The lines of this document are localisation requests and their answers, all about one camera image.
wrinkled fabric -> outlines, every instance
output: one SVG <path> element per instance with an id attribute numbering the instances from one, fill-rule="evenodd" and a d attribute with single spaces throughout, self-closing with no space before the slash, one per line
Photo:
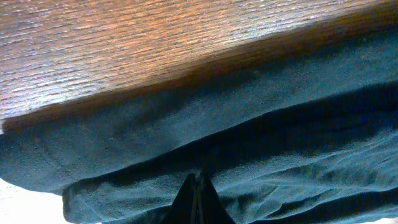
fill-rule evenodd
<path id="1" fill-rule="evenodd" d="M 358 42 L 3 134 L 1 178 L 72 223 L 156 223 L 206 161 L 236 223 L 396 217 L 398 33 Z"/>

brown wooden table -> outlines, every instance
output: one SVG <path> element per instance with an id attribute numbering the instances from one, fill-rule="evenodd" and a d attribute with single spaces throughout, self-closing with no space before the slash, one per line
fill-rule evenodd
<path id="1" fill-rule="evenodd" d="M 0 133 L 398 21 L 391 0 L 120 2 L 0 2 Z"/>

folded cloth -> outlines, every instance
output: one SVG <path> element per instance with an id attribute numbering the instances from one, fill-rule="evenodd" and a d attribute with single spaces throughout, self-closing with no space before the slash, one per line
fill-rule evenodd
<path id="1" fill-rule="evenodd" d="M 397 53 L 392 30 L 312 58 L 142 95 L 88 118 L 6 133 L 1 178 L 63 191 L 70 222 L 152 223 L 200 161 L 216 159 L 211 181 L 237 223 L 391 217 Z"/>

garment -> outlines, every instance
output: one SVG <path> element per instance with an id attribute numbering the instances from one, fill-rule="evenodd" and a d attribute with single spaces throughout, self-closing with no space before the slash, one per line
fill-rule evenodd
<path id="1" fill-rule="evenodd" d="M 1 178 L 72 223 L 158 223 L 210 167 L 236 223 L 398 214 L 398 32 L 0 136 Z"/>

white surface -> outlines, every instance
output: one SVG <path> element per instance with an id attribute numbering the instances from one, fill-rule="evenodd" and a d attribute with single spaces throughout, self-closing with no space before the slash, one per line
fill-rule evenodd
<path id="1" fill-rule="evenodd" d="M 62 213 L 61 196 L 25 190 L 0 179 L 0 223 L 67 224 Z M 398 218 L 374 223 L 398 224 Z"/>

